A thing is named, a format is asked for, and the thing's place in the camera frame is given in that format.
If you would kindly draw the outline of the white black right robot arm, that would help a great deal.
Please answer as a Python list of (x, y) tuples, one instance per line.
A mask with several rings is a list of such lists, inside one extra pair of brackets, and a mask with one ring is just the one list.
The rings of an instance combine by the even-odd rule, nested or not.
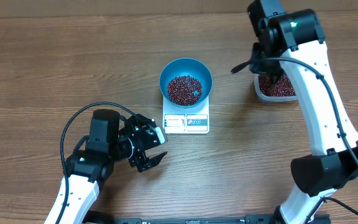
[(247, 66), (290, 79), (310, 139), (311, 154), (292, 160), (295, 186), (271, 221), (312, 223), (320, 206), (358, 177), (358, 132), (336, 88), (316, 13), (287, 13), (280, 1), (254, 1), (247, 12), (258, 39)]

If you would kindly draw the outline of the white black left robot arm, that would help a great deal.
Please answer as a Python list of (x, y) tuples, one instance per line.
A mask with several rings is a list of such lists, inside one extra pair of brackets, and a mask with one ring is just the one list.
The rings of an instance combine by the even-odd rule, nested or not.
[(114, 223), (114, 217), (92, 211), (116, 162), (127, 160), (139, 172), (159, 165), (161, 153), (148, 158), (145, 152), (166, 143), (165, 131), (140, 114), (125, 118), (117, 111), (93, 112), (89, 134), (83, 136), (65, 159), (64, 176), (46, 223)]

